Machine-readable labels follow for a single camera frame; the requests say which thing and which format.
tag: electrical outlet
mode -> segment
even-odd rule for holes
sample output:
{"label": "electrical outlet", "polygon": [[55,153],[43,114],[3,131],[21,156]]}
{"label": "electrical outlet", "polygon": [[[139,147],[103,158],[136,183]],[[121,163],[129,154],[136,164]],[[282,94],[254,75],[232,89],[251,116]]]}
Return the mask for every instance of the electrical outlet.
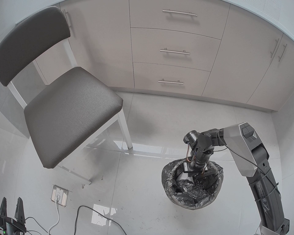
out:
{"label": "electrical outlet", "polygon": [[52,191],[52,196],[51,196],[51,200],[52,201],[56,201],[56,199],[58,200],[58,204],[62,205],[62,206],[66,206],[66,201],[67,201],[67,196],[69,194],[69,191],[66,189],[63,189],[59,186],[53,185],[53,191]]}

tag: drawer handle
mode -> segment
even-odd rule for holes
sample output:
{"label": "drawer handle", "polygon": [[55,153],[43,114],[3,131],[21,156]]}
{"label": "drawer handle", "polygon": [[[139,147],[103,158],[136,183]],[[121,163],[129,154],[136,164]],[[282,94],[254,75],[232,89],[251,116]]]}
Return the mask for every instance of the drawer handle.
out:
{"label": "drawer handle", "polygon": [[283,57],[283,54],[284,54],[284,52],[285,52],[285,50],[286,50],[286,47],[287,47],[287,44],[286,45],[283,45],[285,48],[284,48],[284,50],[283,50],[283,53],[282,53],[282,55],[281,55],[281,57],[279,57],[279,62],[281,61],[281,59],[282,59],[282,57]]}
{"label": "drawer handle", "polygon": [[182,15],[196,16],[197,17],[197,14],[193,14],[191,12],[171,11],[170,9],[168,9],[168,10],[162,10],[162,12],[175,13],[175,14],[182,14]]}
{"label": "drawer handle", "polygon": [[183,50],[183,51],[169,51],[169,50],[167,50],[167,48],[165,48],[164,50],[160,50],[160,52],[168,52],[168,53],[176,53],[176,54],[182,54],[182,55],[190,55],[190,53],[185,52],[185,50]]}
{"label": "drawer handle", "polygon": [[170,81],[165,81],[164,79],[159,80],[159,83],[169,83],[169,84],[178,84],[178,85],[184,85],[184,83],[181,83],[180,80],[178,80],[177,82],[170,82]]}
{"label": "drawer handle", "polygon": [[66,14],[68,13],[68,11],[62,10],[62,13],[63,13],[63,15],[64,15],[64,17],[65,17],[65,19],[66,19],[67,25],[68,25],[69,28],[70,28],[71,25],[69,25],[69,22],[68,22],[68,20],[67,20],[67,16],[66,16]]}
{"label": "drawer handle", "polygon": [[[277,44],[276,44],[276,46],[275,46],[275,49],[277,48],[277,45],[278,45],[278,43],[279,43],[279,40],[280,40],[280,39],[278,39],[278,40],[276,39]],[[273,50],[273,52],[270,52],[270,53],[272,54],[271,58],[273,57],[273,54],[274,54],[274,52],[275,52],[275,49]]]}

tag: tile floor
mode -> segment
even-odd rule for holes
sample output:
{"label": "tile floor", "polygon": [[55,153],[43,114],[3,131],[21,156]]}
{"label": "tile floor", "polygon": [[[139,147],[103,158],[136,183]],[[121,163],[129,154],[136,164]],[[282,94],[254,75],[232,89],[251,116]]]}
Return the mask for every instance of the tile floor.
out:
{"label": "tile floor", "polygon": [[[25,216],[35,217],[48,229],[57,220],[50,200],[56,184],[70,192],[66,207],[59,207],[60,222],[51,230],[52,235],[73,234],[80,205],[94,207],[113,218],[128,235],[254,234],[260,223],[258,210],[247,180],[240,175],[229,151],[216,152],[211,157],[224,168],[224,182],[217,199],[200,210],[190,211],[173,204],[162,187],[161,171],[170,161],[185,157],[183,137],[190,130],[201,132],[247,121],[263,140],[282,191],[280,154],[271,115],[196,100],[118,94],[124,99],[133,149],[126,148],[119,125],[114,123],[79,154],[64,160],[64,166],[91,179],[89,186],[67,174],[43,168],[30,139],[0,129],[0,149],[4,149],[0,186],[5,188],[0,197],[7,197],[8,215],[14,216],[17,198],[21,197]],[[32,219],[27,220],[26,226],[46,234]],[[123,232],[115,223],[81,208],[77,234]]]}

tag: chair seat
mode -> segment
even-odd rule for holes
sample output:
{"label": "chair seat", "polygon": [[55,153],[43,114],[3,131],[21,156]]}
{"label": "chair seat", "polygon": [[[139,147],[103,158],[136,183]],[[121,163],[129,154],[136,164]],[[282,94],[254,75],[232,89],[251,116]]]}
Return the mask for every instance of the chair seat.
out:
{"label": "chair seat", "polygon": [[81,67],[48,85],[24,109],[43,166],[57,166],[122,105],[122,98]]}

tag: trash can liner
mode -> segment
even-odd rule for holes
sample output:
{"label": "trash can liner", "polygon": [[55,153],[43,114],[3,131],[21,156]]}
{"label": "trash can liner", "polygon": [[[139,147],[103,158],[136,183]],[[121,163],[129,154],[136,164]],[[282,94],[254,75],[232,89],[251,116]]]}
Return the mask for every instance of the trash can liner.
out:
{"label": "trash can liner", "polygon": [[183,172],[185,159],[167,164],[161,174],[161,182],[168,198],[175,204],[196,210],[211,204],[217,197],[223,183],[223,168],[208,161],[207,171],[193,175],[194,184],[187,179],[176,181]]}

